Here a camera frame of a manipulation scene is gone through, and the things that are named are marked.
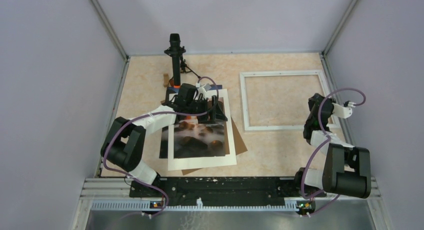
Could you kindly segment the white photo mat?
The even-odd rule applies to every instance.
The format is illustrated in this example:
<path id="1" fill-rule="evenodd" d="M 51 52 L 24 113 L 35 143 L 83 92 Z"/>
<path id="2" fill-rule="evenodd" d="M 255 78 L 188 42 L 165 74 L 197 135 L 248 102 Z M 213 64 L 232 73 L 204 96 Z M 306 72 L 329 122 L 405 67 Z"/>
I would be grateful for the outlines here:
<path id="1" fill-rule="evenodd" d="M 237 164 L 228 91 L 219 90 L 219 103 L 228 121 L 198 123 L 191 117 L 168 126 L 169 171 Z"/>

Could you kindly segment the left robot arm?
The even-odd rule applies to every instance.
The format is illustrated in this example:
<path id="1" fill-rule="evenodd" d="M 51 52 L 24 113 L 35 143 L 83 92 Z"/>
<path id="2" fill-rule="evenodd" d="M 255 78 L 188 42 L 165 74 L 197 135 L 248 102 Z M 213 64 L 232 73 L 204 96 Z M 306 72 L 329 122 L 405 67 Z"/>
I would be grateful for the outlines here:
<path id="1" fill-rule="evenodd" d="M 222 112 L 218 104 L 221 92 L 209 84 L 184 83 L 158 108 L 131 119 L 116 118 L 100 150 L 103 166 L 109 170 L 108 163 L 112 163 L 115 172 L 141 183 L 147 196 L 156 196 L 161 188 L 158 173 L 142 160 L 146 137 L 183 117 L 195 117 L 199 123 L 211 120 Z"/>

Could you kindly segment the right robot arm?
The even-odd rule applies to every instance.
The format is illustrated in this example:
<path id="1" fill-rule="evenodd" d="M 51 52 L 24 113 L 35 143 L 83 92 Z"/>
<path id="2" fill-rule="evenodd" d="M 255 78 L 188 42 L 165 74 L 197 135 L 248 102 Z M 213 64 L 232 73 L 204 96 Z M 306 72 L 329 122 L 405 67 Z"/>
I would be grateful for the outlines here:
<path id="1" fill-rule="evenodd" d="M 341 140 L 328 127 L 329 119 L 352 116 L 357 103 L 338 104 L 331 95 L 315 93 L 308 99 L 309 115 L 303 138 L 315 147 L 305 167 L 296 173 L 294 192 L 304 199 L 331 193 L 366 199 L 372 190 L 370 151 Z"/>

